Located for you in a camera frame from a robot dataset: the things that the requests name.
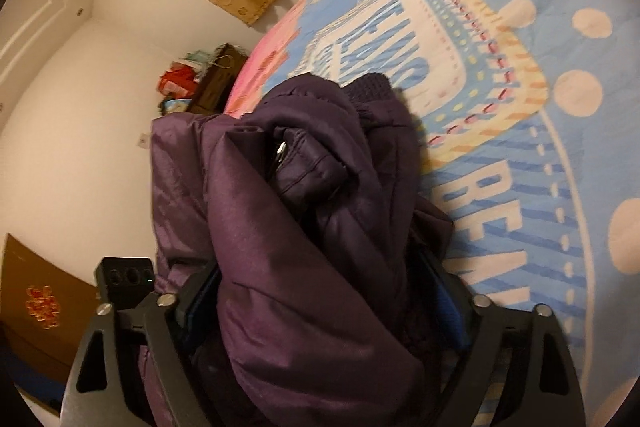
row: purple jacket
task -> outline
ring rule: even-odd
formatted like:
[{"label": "purple jacket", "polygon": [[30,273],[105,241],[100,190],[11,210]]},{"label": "purple jacket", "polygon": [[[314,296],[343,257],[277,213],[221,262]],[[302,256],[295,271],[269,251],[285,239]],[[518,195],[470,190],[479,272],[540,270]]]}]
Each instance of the purple jacket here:
[{"label": "purple jacket", "polygon": [[[414,123],[386,77],[340,89],[305,74],[240,120],[161,118],[152,161],[158,291],[212,257],[222,270],[220,329],[192,362],[226,425],[404,426],[431,411],[439,354],[404,256],[411,228],[442,253],[452,223],[417,195]],[[141,367],[171,425],[148,355]]]}]

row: bed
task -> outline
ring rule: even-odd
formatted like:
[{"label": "bed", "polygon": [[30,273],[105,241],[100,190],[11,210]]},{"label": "bed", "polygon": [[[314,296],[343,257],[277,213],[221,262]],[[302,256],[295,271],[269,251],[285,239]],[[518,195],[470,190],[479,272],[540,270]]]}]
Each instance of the bed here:
[{"label": "bed", "polygon": [[[301,0],[226,112],[311,71],[385,73],[415,116],[422,191],[456,220],[446,267],[558,314],[588,425],[640,375],[640,0]],[[500,390],[476,425],[489,425]]]}]

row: white wall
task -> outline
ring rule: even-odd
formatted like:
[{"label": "white wall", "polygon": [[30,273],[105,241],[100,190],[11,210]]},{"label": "white wall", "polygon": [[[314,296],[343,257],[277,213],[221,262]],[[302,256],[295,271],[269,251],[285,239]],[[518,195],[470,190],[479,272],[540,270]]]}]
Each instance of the white wall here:
[{"label": "white wall", "polygon": [[155,254],[148,150],[174,58],[91,20],[53,55],[0,136],[0,235],[87,282],[105,256]]},{"label": "white wall", "polygon": [[226,42],[251,51],[263,36],[207,0],[95,0],[94,17],[175,58]]}]

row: zipper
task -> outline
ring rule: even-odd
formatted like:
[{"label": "zipper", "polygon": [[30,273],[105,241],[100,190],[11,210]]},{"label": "zipper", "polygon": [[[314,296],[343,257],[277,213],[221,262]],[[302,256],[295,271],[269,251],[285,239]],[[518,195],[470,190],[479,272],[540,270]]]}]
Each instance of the zipper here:
[{"label": "zipper", "polygon": [[289,147],[287,146],[287,142],[281,142],[278,145],[278,149],[276,150],[276,154],[273,157],[273,161],[271,162],[271,166],[269,168],[269,175],[267,179],[271,179],[274,177],[275,173],[278,171],[282,162],[284,162],[284,158],[287,156],[287,151]]}]

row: wooden cabinet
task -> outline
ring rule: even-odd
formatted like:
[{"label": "wooden cabinet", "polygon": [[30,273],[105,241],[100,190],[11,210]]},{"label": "wooden cabinet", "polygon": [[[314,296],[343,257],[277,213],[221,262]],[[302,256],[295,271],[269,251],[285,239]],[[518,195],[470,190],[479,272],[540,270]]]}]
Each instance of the wooden cabinet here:
[{"label": "wooden cabinet", "polygon": [[187,112],[217,114],[225,110],[226,101],[248,57],[231,44],[226,44],[218,54],[216,63],[209,68]]},{"label": "wooden cabinet", "polygon": [[80,340],[99,303],[93,285],[7,237],[0,286],[0,363],[23,392],[58,409]]}]

